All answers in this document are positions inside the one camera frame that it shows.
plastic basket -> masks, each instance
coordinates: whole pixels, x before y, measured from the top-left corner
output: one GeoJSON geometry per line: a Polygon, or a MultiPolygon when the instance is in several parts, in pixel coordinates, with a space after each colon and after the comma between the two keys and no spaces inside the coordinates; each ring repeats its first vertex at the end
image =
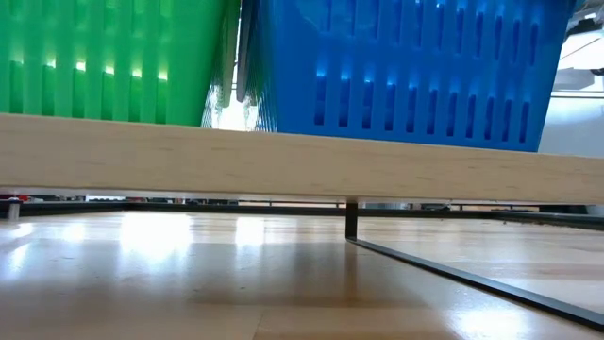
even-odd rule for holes
{"type": "Polygon", "coordinates": [[[249,3],[238,99],[259,129],[536,151],[576,1],[249,3]]]}
{"type": "Polygon", "coordinates": [[[0,111],[198,127],[215,59],[234,55],[236,42],[221,36],[236,30],[225,18],[239,4],[3,2],[0,111]]]}

